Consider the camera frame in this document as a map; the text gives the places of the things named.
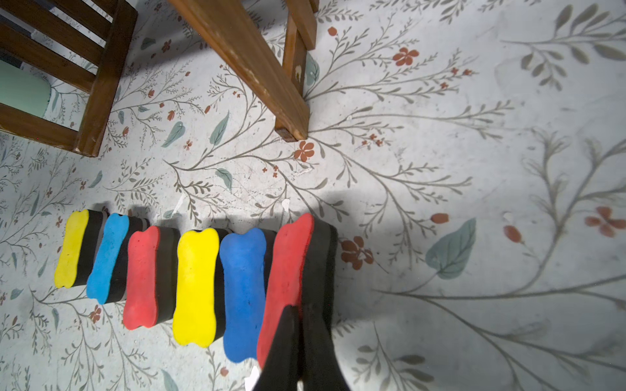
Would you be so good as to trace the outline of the yellow eraser top shelf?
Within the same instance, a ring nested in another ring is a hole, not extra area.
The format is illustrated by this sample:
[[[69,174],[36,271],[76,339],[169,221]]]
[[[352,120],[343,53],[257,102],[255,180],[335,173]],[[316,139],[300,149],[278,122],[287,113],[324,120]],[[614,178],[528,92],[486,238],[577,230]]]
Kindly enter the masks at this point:
[[[86,285],[108,217],[106,212],[95,210],[71,213],[55,269],[54,283],[57,288]]]
[[[227,234],[224,229],[207,228],[188,231],[179,240],[173,332],[180,345],[207,348],[225,333],[225,284],[219,251]]]

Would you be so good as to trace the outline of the blue eraser top shelf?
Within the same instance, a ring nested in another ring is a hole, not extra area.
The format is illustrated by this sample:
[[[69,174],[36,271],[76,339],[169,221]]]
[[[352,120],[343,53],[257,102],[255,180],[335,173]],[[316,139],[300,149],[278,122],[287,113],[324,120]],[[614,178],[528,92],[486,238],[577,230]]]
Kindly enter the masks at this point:
[[[230,233],[220,244],[226,327],[223,346],[233,363],[257,358],[275,231],[252,228]]]
[[[86,285],[86,295],[100,305],[125,299],[127,291],[128,244],[131,236],[149,227],[145,218],[113,213],[104,225],[104,234]]]

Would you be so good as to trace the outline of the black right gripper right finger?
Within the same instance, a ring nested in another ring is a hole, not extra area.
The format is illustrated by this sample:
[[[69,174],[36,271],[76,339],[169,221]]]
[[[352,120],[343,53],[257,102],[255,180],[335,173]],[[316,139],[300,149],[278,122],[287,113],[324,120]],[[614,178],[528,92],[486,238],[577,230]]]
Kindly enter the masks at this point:
[[[315,304],[304,304],[303,389],[317,391],[349,390],[335,355],[331,332],[324,311]]]

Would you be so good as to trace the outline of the red eraser top shelf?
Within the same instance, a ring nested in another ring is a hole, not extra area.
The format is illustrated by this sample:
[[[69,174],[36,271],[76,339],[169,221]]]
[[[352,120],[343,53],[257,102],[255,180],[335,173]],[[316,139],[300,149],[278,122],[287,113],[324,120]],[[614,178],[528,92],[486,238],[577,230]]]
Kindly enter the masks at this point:
[[[302,293],[311,285],[321,305],[327,329],[334,312],[334,264],[338,236],[334,226],[310,213],[278,231],[273,244],[262,327],[257,343],[257,360],[267,362],[280,316],[285,306],[300,308]]]
[[[126,329],[150,328],[173,318],[179,239],[179,230],[161,226],[150,226],[130,237],[123,311]]]

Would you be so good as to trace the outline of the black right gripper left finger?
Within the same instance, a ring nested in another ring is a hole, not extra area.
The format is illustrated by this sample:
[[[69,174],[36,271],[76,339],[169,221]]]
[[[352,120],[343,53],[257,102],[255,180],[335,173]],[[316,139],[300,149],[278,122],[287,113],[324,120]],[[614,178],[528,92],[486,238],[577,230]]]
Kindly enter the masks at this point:
[[[295,391],[298,388],[300,335],[298,308],[285,306],[253,391]]]

